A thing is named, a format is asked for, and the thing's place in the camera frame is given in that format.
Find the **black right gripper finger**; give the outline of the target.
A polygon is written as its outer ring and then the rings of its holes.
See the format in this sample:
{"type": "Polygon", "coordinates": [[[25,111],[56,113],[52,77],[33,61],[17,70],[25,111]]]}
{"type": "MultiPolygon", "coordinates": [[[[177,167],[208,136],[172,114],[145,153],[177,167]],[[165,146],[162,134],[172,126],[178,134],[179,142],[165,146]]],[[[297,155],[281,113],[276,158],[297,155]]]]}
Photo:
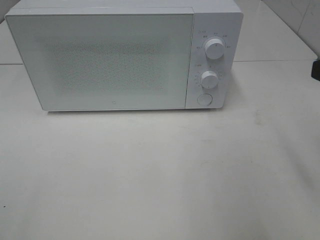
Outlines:
{"type": "Polygon", "coordinates": [[[313,62],[311,77],[317,81],[320,81],[320,59],[313,62]]]}

